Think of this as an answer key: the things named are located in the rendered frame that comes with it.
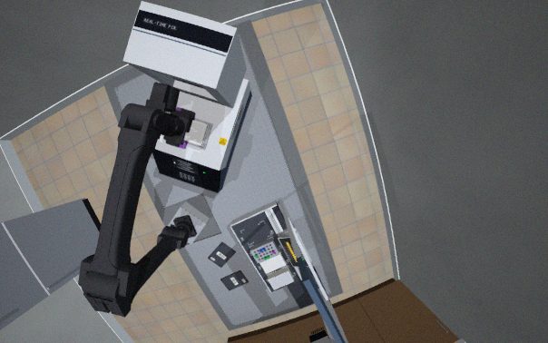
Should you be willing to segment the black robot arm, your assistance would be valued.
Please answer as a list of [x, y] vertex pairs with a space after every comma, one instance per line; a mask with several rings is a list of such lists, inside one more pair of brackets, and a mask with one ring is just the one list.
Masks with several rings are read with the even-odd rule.
[[154, 83], [145, 106], [128, 103], [122, 109], [97, 248], [82, 260], [78, 280], [95, 311], [126, 317], [135, 295], [154, 271], [173, 251], [184, 248], [188, 238], [197, 235], [190, 215], [175, 218], [175, 225], [163, 228], [157, 245], [136, 264], [131, 263], [132, 229], [144, 174], [157, 140], [161, 135], [172, 136], [168, 134], [175, 130], [172, 116], [179, 116], [171, 111], [176, 111], [179, 93], [168, 84]]

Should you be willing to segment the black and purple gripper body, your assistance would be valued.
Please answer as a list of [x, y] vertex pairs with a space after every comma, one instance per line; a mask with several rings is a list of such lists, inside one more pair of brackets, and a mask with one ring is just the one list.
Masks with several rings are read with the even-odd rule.
[[179, 116], [179, 118], [172, 116], [176, 122], [176, 127], [175, 130], [168, 135], [174, 136], [170, 137], [164, 135], [163, 139], [166, 140], [167, 144], [179, 147], [179, 145], [183, 145], [185, 133], [190, 131], [195, 112], [181, 108], [181, 111], [171, 111], [171, 114]]

